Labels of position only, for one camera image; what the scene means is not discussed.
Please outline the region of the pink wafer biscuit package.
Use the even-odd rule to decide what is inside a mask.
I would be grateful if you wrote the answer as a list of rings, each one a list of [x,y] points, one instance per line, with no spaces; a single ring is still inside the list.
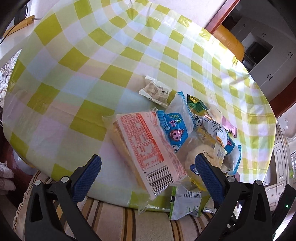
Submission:
[[[116,114],[103,121],[117,151],[151,200],[185,178],[156,110]]]

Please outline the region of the ornate white sideboard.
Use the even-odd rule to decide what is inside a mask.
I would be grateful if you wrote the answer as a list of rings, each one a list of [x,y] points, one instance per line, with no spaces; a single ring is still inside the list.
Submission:
[[[292,166],[288,140],[283,136],[278,123],[273,152],[263,184],[272,211],[278,205],[285,186],[290,185],[295,188],[295,168]]]

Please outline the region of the striped upholstered chair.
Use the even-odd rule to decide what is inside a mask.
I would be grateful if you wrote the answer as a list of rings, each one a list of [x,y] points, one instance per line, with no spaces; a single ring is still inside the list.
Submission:
[[[166,212],[144,212],[86,197],[78,208],[102,240],[195,240],[212,219],[186,215],[174,221]]]

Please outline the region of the white green snack packet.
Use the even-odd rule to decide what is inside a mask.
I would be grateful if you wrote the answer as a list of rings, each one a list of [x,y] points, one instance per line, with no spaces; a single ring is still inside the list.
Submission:
[[[179,220],[186,215],[199,217],[210,195],[198,188],[188,190],[184,186],[173,187],[171,193],[170,220]]]

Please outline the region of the round bun clear package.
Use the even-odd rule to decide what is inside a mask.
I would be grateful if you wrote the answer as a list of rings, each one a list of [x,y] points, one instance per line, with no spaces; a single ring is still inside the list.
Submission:
[[[207,191],[202,178],[195,168],[195,157],[204,154],[210,164],[221,169],[226,151],[203,127],[197,127],[186,139],[185,144],[185,170],[192,183],[201,191]]]

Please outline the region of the pink candy wrapper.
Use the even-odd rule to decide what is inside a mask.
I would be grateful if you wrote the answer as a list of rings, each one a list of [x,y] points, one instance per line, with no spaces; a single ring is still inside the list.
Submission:
[[[225,116],[222,116],[222,126],[225,128],[225,130],[234,138],[237,137],[237,128],[232,125]]]

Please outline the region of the white orange snack packet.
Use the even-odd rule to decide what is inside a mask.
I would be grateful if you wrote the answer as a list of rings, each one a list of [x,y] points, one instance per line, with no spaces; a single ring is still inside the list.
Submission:
[[[227,132],[223,126],[213,119],[202,117],[202,124],[209,135],[214,138],[222,147],[227,145]]]

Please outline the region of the blue cartoon snack packet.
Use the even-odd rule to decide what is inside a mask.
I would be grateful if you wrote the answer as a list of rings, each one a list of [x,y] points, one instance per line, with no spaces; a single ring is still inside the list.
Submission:
[[[166,110],[158,110],[157,117],[166,139],[177,152],[194,129],[193,117],[183,92],[175,94]]]

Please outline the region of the dark green candy packet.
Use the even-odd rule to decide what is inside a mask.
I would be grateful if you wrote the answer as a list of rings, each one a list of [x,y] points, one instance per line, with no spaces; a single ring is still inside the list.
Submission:
[[[208,108],[205,106],[205,104],[198,98],[187,95],[187,105],[190,109],[190,111],[196,115],[206,115],[208,114]]]

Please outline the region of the green checkered tablecloth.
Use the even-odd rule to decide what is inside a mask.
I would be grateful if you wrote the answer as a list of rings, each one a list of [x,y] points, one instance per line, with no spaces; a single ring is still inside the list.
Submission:
[[[59,180],[94,154],[102,169],[88,195],[137,208],[144,192],[112,144],[103,117],[149,110],[145,77],[216,107],[237,128],[242,182],[263,180],[274,113],[244,65],[204,28],[149,1],[59,1],[31,33],[4,101],[4,136]]]

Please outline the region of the beige dumpling snack packet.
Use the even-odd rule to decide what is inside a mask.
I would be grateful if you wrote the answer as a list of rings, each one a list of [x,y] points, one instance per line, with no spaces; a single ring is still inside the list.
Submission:
[[[164,108],[167,108],[169,105],[168,98],[170,93],[172,92],[172,89],[161,81],[158,81],[157,79],[152,78],[148,75],[144,79],[146,86],[138,93],[141,96],[148,98],[152,102]]]

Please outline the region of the white cabinet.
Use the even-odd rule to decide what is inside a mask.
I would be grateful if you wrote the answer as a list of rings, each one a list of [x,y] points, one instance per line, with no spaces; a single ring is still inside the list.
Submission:
[[[243,17],[231,33],[242,43],[242,63],[267,100],[280,94],[295,78],[295,43],[279,31]]]

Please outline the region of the orange leather chair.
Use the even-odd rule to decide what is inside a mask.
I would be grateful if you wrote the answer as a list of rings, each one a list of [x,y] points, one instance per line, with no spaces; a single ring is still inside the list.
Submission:
[[[240,62],[243,60],[244,47],[242,43],[223,25],[215,30],[213,36],[230,50]]]

